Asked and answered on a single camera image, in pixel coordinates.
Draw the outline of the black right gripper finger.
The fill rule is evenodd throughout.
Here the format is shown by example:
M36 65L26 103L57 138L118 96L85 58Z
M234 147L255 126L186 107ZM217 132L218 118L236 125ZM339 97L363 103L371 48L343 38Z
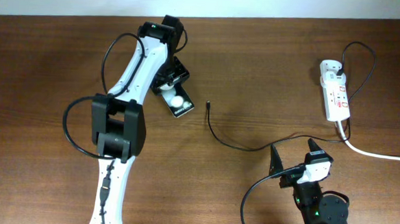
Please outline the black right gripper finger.
M275 145L271 145L271 159L270 159L270 168L269 168L269 175L274 175L283 171L282 159L280 158L278 151Z
M314 139L310 138L308 140L308 146L310 152L306 155L309 158L324 158L325 152L316 144Z

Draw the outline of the black Galaxy flip phone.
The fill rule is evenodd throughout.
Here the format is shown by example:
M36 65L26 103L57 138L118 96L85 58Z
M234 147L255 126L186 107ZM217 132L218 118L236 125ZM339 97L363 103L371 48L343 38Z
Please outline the black Galaxy flip phone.
M163 90L161 95L175 118L185 115L195 107L181 84L175 84L172 88Z

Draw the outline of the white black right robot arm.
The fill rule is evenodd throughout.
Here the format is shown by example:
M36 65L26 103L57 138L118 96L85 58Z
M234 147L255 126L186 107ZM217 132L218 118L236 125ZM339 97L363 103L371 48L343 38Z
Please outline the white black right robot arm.
M336 191L322 191L320 182L329 177L334 159L312 139L305 160L285 169L276 147L271 147L269 175L281 188L292 188L294 202L305 224L348 224L349 198Z

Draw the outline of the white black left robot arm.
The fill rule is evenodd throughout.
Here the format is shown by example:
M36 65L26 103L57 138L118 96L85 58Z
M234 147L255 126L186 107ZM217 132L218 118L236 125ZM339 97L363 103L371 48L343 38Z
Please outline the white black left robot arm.
M92 142L99 154L99 181L89 224L123 224L122 208L132 164L146 139L143 104L147 92L160 95L178 118L194 108L182 84L190 74L177 59L186 31L174 16L138 28L136 51L106 96L91 104Z

